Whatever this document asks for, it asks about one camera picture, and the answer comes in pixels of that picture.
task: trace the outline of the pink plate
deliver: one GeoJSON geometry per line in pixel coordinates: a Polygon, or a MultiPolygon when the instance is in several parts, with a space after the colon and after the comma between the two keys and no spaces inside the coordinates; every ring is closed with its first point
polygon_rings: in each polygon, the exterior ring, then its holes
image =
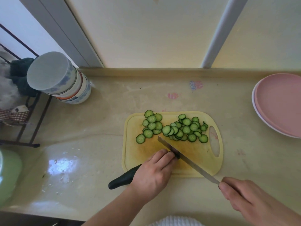
{"type": "Polygon", "coordinates": [[[255,89],[255,105],[262,117],[279,131],[301,137],[301,77],[273,74],[255,89]]]}

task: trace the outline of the cutting board handle hole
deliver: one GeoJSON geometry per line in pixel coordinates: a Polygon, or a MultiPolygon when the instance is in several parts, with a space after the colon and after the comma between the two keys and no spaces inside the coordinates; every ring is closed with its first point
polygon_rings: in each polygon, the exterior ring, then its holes
{"type": "Polygon", "coordinates": [[[209,142],[210,142],[213,154],[216,157],[218,157],[219,156],[219,138],[217,137],[217,133],[212,126],[209,128],[209,142]]]}

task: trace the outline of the hand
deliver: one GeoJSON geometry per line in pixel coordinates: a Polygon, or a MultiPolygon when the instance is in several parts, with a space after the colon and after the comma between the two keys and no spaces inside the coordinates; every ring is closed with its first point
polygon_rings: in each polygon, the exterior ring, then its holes
{"type": "Polygon", "coordinates": [[[174,153],[161,149],[139,167],[128,188],[146,204],[166,187],[176,162],[174,153]]]}
{"type": "Polygon", "coordinates": [[[223,178],[219,188],[233,209],[255,226],[297,226],[301,216],[250,180],[223,178]]]}

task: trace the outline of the knife blade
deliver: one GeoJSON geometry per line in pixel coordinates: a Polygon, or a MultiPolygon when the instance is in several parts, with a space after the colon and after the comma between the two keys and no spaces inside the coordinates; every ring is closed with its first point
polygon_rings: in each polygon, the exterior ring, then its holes
{"type": "Polygon", "coordinates": [[[173,152],[178,159],[182,159],[185,163],[187,163],[189,166],[194,168],[197,172],[199,172],[201,175],[203,175],[210,182],[213,182],[215,184],[219,184],[219,181],[217,181],[214,177],[209,175],[205,170],[203,170],[201,167],[196,165],[193,161],[191,161],[189,158],[187,158],[185,155],[183,155],[181,152],[179,152],[173,146],[171,146],[168,142],[163,140],[162,137],[158,136],[158,141],[161,144],[163,144],[164,146],[166,146],[171,152],[173,152]]]}

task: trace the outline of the cucumber slice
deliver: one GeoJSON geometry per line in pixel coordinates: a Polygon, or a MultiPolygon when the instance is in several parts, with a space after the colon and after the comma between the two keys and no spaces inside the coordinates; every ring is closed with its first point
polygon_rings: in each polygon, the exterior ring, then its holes
{"type": "Polygon", "coordinates": [[[188,134],[188,133],[190,133],[190,127],[189,126],[184,126],[183,127],[183,132],[185,133],[185,134],[188,134]]]}
{"type": "Polygon", "coordinates": [[[153,115],[153,111],[152,110],[146,110],[146,112],[144,113],[144,116],[146,118],[148,118],[149,116],[153,115]]]}
{"type": "Polygon", "coordinates": [[[193,117],[192,119],[191,119],[192,121],[199,121],[199,118],[197,118],[197,117],[193,117]]]}
{"type": "Polygon", "coordinates": [[[156,129],[153,130],[153,133],[154,133],[155,135],[158,135],[158,134],[160,134],[161,132],[162,132],[162,130],[156,130],[156,129]]]}
{"type": "Polygon", "coordinates": [[[198,127],[198,125],[197,124],[195,124],[195,123],[192,123],[191,125],[190,125],[190,129],[192,130],[192,131],[196,131],[196,130],[198,130],[199,129],[199,127],[198,127]]]}
{"type": "Polygon", "coordinates": [[[199,128],[201,127],[201,124],[197,121],[193,121],[192,123],[197,124],[199,128]]]}
{"type": "Polygon", "coordinates": [[[187,135],[186,135],[186,134],[184,134],[181,140],[182,140],[182,141],[185,141],[185,140],[187,140],[187,135]]]}
{"type": "Polygon", "coordinates": [[[179,141],[175,136],[172,136],[172,139],[173,139],[174,141],[179,141]]]}
{"type": "Polygon", "coordinates": [[[180,115],[178,116],[178,118],[179,118],[179,119],[184,119],[184,118],[186,118],[186,115],[185,115],[185,114],[180,114],[180,115]]]}
{"type": "Polygon", "coordinates": [[[156,127],[155,127],[155,129],[156,129],[156,130],[161,130],[162,128],[163,128],[162,123],[161,123],[161,122],[156,122],[156,127]]]}
{"type": "Polygon", "coordinates": [[[194,141],[197,140],[197,137],[196,137],[196,135],[194,135],[194,134],[190,134],[190,135],[188,135],[187,139],[188,139],[188,141],[190,141],[190,142],[194,142],[194,141]]]}
{"type": "Polygon", "coordinates": [[[168,136],[172,136],[174,134],[174,129],[170,129],[170,132],[168,133],[168,136]]]}
{"type": "Polygon", "coordinates": [[[177,128],[177,126],[171,126],[171,128],[175,131],[173,134],[177,134],[179,129],[177,128]]]}
{"type": "Polygon", "coordinates": [[[199,137],[199,140],[201,141],[201,143],[207,143],[208,142],[208,136],[201,135],[201,137],[199,137]]]}
{"type": "Polygon", "coordinates": [[[156,127],[156,124],[155,124],[155,123],[149,123],[149,124],[148,124],[148,129],[149,129],[149,130],[153,130],[153,129],[155,129],[155,127],[156,127]]]}
{"type": "Polygon", "coordinates": [[[154,116],[156,117],[156,122],[159,122],[162,120],[162,115],[159,113],[154,114],[154,116]]]}
{"type": "Polygon", "coordinates": [[[203,125],[205,125],[206,126],[206,128],[208,128],[208,125],[203,121],[203,125]]]}
{"type": "Polygon", "coordinates": [[[136,142],[139,143],[139,144],[142,144],[144,143],[145,141],[145,136],[143,134],[139,134],[137,137],[136,137],[136,142]]]}
{"type": "Polygon", "coordinates": [[[156,122],[156,117],[154,115],[150,115],[148,118],[146,118],[150,123],[156,122]]]}
{"type": "Polygon", "coordinates": [[[147,119],[145,119],[143,122],[142,122],[142,125],[144,127],[146,127],[147,125],[149,124],[149,121],[147,119]]]}
{"type": "Polygon", "coordinates": [[[182,124],[180,122],[178,122],[178,121],[175,121],[175,124],[177,125],[177,128],[182,127],[182,124]]]}
{"type": "Polygon", "coordinates": [[[191,124],[191,120],[189,118],[185,118],[183,121],[183,124],[186,126],[189,126],[191,124]]]}
{"type": "Polygon", "coordinates": [[[163,134],[168,134],[168,133],[170,133],[170,130],[171,130],[171,127],[169,126],[169,125],[166,125],[166,126],[164,126],[163,128],[162,128],[162,132],[163,132],[163,134]]]}
{"type": "Polygon", "coordinates": [[[146,138],[151,138],[153,136],[153,131],[152,130],[144,130],[143,131],[143,135],[146,137],[146,138]]]}
{"type": "Polygon", "coordinates": [[[206,129],[207,129],[207,128],[206,128],[206,126],[205,126],[205,125],[202,125],[202,126],[200,127],[200,129],[201,129],[201,131],[203,131],[203,132],[204,132],[204,131],[206,131],[206,129]]]}
{"type": "Polygon", "coordinates": [[[193,134],[196,135],[197,137],[201,137],[201,135],[202,135],[202,134],[199,133],[199,132],[194,132],[193,134]]]}
{"type": "Polygon", "coordinates": [[[179,129],[178,133],[176,134],[176,137],[182,138],[184,133],[182,132],[181,129],[179,129]]]}

